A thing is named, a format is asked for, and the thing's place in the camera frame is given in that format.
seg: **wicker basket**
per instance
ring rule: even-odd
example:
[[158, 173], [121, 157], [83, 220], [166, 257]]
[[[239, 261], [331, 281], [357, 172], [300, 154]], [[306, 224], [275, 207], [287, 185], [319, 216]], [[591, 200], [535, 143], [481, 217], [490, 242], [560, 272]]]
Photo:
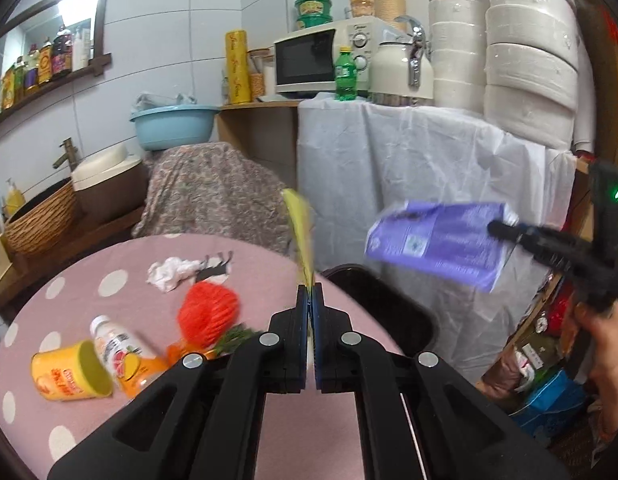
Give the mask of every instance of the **wicker basket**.
[[41, 253], [60, 240], [75, 216], [76, 197], [71, 179], [66, 178], [18, 209], [4, 235], [17, 253]]

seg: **green plastic bottle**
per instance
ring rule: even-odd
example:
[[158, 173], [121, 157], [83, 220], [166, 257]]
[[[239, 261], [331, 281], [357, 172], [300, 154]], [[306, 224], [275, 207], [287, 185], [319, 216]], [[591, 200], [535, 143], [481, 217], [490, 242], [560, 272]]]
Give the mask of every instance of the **green plastic bottle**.
[[336, 99], [338, 101], [353, 101], [358, 95], [356, 84], [358, 70], [351, 56], [350, 46], [341, 46], [340, 55], [336, 60]]

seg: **pink polka dot tablecloth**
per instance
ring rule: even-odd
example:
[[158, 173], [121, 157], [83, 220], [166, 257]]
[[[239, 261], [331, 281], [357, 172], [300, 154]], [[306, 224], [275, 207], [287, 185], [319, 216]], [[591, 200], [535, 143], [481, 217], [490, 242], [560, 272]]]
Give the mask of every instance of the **pink polka dot tablecloth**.
[[[38, 476], [128, 401], [116, 390], [106, 399], [52, 402], [29, 374], [33, 354], [90, 338], [89, 323], [106, 314], [157, 350], [180, 338], [176, 315], [191, 281], [171, 292], [146, 282], [154, 262], [169, 256], [201, 260], [233, 251], [224, 286], [241, 300], [239, 321], [266, 330], [275, 312], [295, 304], [297, 267], [292, 260], [244, 242], [206, 235], [139, 238], [93, 254], [60, 273], [25, 305], [0, 344], [0, 427]], [[355, 301], [326, 280], [325, 303], [346, 311], [354, 330], [399, 352], [384, 330]], [[268, 395], [257, 457], [262, 480], [361, 480], [364, 478], [353, 394], [323, 395], [313, 368], [297, 395]]]

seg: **kettle handle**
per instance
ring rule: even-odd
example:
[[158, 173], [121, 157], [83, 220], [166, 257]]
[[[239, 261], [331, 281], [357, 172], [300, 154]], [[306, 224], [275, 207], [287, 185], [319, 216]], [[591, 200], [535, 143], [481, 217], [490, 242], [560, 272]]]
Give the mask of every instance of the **kettle handle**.
[[422, 66], [422, 55], [425, 51], [427, 41], [425, 28], [416, 18], [412, 16], [398, 16], [395, 20], [398, 23], [409, 23], [411, 29], [408, 33], [411, 37], [411, 52], [409, 53], [409, 74], [407, 82], [414, 89], [420, 88], [420, 67]]

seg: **microwave control knob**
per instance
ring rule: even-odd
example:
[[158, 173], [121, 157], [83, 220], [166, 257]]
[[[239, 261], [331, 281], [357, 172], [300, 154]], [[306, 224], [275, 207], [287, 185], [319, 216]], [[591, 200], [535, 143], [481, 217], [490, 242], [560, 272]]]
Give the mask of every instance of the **microwave control knob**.
[[358, 70], [364, 70], [367, 68], [367, 58], [365, 56], [356, 56], [353, 59], [353, 62], [356, 64], [356, 68]]
[[367, 37], [362, 32], [357, 32], [353, 36], [353, 44], [358, 48], [362, 48], [367, 44]]

